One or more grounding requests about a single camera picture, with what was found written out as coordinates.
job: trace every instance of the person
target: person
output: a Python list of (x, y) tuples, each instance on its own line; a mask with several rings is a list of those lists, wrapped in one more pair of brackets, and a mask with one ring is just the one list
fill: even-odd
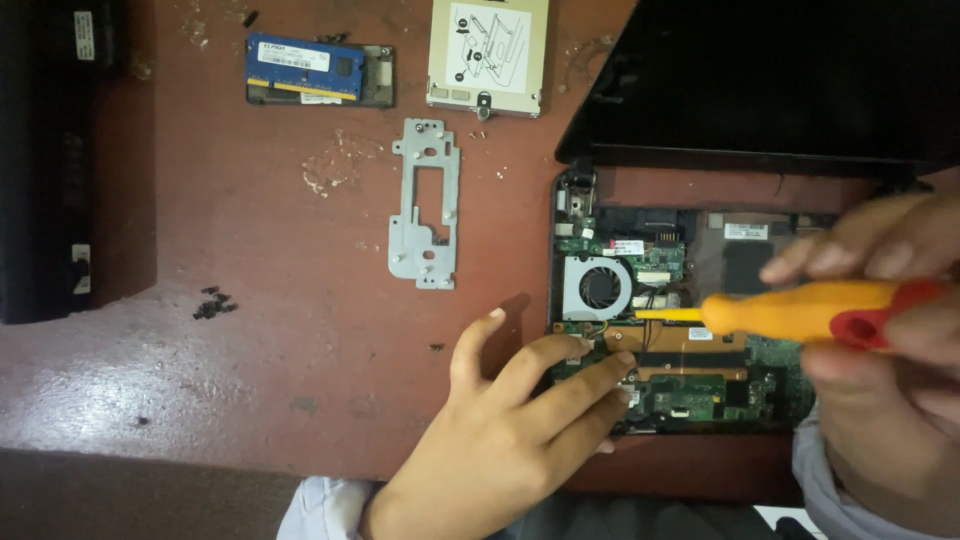
[[(797, 240), (761, 278), (939, 278), (959, 258), (960, 197), (909, 194)], [(480, 350), (503, 321), (495, 309), (463, 333), (446, 404), (393, 479), (376, 490), (305, 480), (278, 539), (776, 538), (747, 507), (558, 492), (592, 455), (614, 451), (606, 437), (628, 401), (617, 384), (634, 359), (610, 356), (530, 399), (549, 366), (588, 345), (543, 337), (485, 380)], [(958, 537), (960, 288), (892, 319), (884, 335), (891, 354), (804, 348), (818, 396), (794, 440), (806, 510), (834, 540)]]

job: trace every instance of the screwdriver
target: screwdriver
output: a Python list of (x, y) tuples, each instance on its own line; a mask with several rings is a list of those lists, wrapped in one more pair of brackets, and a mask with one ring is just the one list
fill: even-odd
[(708, 296), (699, 308), (642, 309), (638, 319), (700, 321), (726, 335), (746, 331), (800, 342), (832, 340), (864, 351), (889, 348), (886, 322), (946, 292), (945, 282), (811, 282), (797, 288), (736, 300)]

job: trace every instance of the blue ram stick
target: blue ram stick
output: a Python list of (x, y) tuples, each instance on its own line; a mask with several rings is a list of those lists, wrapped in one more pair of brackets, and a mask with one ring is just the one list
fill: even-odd
[(364, 54), (349, 47), (258, 32), (247, 37), (247, 84), (360, 99)]

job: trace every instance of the hand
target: hand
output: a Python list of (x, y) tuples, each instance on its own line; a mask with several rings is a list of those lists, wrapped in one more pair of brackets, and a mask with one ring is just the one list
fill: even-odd
[[(960, 258), (960, 198), (877, 200), (828, 232), (795, 242), (760, 276), (906, 280), (939, 277)], [(960, 289), (892, 319), (893, 355), (810, 345), (827, 456), (861, 505), (902, 527), (960, 535)]]
[(550, 335), (521, 349), (496, 378), (480, 376), (480, 350), (503, 309), (474, 322), (450, 364), (450, 394), (406, 463), (368, 505), (367, 540), (483, 538), (553, 493), (594, 453), (627, 410), (617, 384), (636, 365), (620, 354), (530, 393), (547, 368), (590, 350), (585, 339)]

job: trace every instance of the red screwdriver handle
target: red screwdriver handle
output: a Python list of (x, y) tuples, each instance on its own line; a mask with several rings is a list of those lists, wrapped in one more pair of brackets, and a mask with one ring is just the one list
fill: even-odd
[(830, 319), (830, 333), (838, 343), (862, 351), (889, 349), (883, 327), (894, 316), (925, 304), (947, 291), (948, 284), (933, 280), (905, 282), (884, 309), (844, 311)]

